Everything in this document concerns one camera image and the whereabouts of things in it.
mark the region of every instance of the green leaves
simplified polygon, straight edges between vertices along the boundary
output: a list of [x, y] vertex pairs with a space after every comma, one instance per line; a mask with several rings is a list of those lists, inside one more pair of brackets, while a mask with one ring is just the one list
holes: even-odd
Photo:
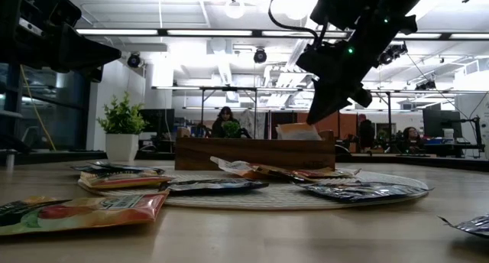
[[97, 118], [105, 133], [138, 135], [143, 131], [147, 123], [139, 114], [142, 103], [129, 106], [129, 93], [125, 92], [122, 102], [113, 96], [110, 105], [104, 105], [106, 119]]
[[226, 138], [239, 138], [239, 124], [237, 122], [223, 122], [222, 128], [224, 129]]

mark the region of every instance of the wooden box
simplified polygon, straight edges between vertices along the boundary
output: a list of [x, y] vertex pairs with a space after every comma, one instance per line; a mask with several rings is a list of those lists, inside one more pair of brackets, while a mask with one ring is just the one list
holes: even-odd
[[335, 168], [332, 131], [324, 141], [178, 138], [176, 170], [218, 170], [211, 156], [283, 168]]

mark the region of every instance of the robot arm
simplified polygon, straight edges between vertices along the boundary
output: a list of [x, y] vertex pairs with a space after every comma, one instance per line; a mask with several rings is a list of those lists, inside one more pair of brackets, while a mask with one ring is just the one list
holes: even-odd
[[343, 31], [355, 31], [347, 41], [336, 44], [315, 38], [296, 62], [319, 78], [314, 82], [309, 124], [351, 105], [348, 98], [364, 107], [370, 105], [372, 96], [361, 81], [372, 67], [378, 67], [380, 56], [396, 34], [417, 31], [416, 16], [406, 14], [419, 1], [318, 0], [310, 16], [315, 23], [323, 29], [330, 23]]
[[0, 0], [0, 62], [90, 73], [120, 58], [76, 32], [81, 15], [70, 0]]

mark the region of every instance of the black cable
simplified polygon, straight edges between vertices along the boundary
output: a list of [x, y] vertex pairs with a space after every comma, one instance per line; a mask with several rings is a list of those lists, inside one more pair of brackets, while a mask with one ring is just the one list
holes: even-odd
[[274, 3], [274, 0], [270, 0], [270, 6], [268, 6], [268, 17], [270, 17], [270, 20], [272, 20], [272, 22], [276, 26], [278, 26], [280, 28], [287, 29], [287, 30], [292, 30], [292, 31], [306, 31], [306, 32], [309, 32], [314, 37], [314, 43], [318, 42], [317, 40], [319, 39], [319, 37], [318, 37], [318, 34], [314, 30], [309, 29], [309, 28], [305, 28], [305, 27], [289, 26], [289, 25], [281, 24], [279, 21], [277, 21], [274, 18], [274, 15], [272, 15], [272, 4], [273, 3]]
[[474, 114], [475, 110], [477, 110], [477, 108], [479, 107], [479, 105], [484, 101], [484, 99], [486, 98], [487, 96], [487, 92], [485, 93], [485, 95], [482, 97], [481, 101], [477, 104], [477, 106], [475, 106], [474, 110], [472, 110], [471, 114], [469, 115], [469, 119], [472, 119], [472, 115]]
[[[416, 64], [416, 62], [415, 62], [415, 61], [414, 61], [414, 60], [411, 58], [411, 56], [410, 56], [409, 54], [406, 54], [406, 55], [409, 57], [409, 59], [411, 60], [411, 62], [413, 62], [414, 66], [415, 66], [415, 67], [418, 69], [418, 71], [421, 73], [421, 75], [422, 75], [422, 76], [423, 76], [423, 77], [424, 77], [426, 80], [430, 81], [430, 79], [428, 79], [428, 77], [425, 75], [425, 73], [423, 73], [423, 72], [422, 72], [422, 70], [421, 70], [421, 69], [418, 67], [418, 64]], [[451, 105], [453, 105], [453, 107], [455, 107], [455, 109], [456, 109], [457, 111], [459, 111], [459, 112], [460, 112], [460, 113], [461, 113], [461, 114], [462, 114], [462, 115], [463, 115], [463, 116], [464, 116], [466, 119], [469, 119], [469, 118], [467, 117], [467, 115], [466, 115], [466, 114], [464, 114], [462, 111], [460, 111], [460, 109], [458, 109], [458, 108], [457, 108], [457, 106], [455, 106], [455, 104], [454, 104], [454, 103], [453, 103], [453, 102], [452, 102], [452, 101], [451, 101], [449, 98], [447, 98], [447, 97], [445, 97], [445, 95], [443, 95], [442, 91], [438, 90], [437, 88], [435, 88], [435, 90], [436, 90], [436, 91], [438, 91], [438, 93], [439, 93], [440, 95], [442, 95], [442, 97], [443, 97], [444, 99], [446, 99], [446, 101], [447, 101], [447, 102], [449, 102]]]
[[327, 28], [326, 25], [323, 25], [322, 26], [321, 34], [319, 35], [319, 38], [317, 40], [314, 40], [313, 46], [315, 48], [317, 48], [317, 47], [319, 47], [321, 45], [321, 41], [324, 38], [324, 35], [326, 34], [326, 28]]

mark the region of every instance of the glass wall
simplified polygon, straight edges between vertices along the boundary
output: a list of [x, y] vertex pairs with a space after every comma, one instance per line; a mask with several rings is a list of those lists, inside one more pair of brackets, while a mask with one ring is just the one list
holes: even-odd
[[[11, 67], [9, 70], [7, 64], [0, 64], [0, 80], [8, 85], [7, 93], [0, 95], [0, 109], [23, 115], [16, 122], [12, 118], [2, 117], [2, 131], [16, 135], [33, 149], [51, 149], [34, 110], [35, 105], [58, 151], [84, 149], [90, 82], [74, 72], [23, 68], [27, 84], [19, 69]], [[28, 94], [28, 86], [33, 99]], [[17, 100], [18, 90], [22, 92], [20, 102]]]

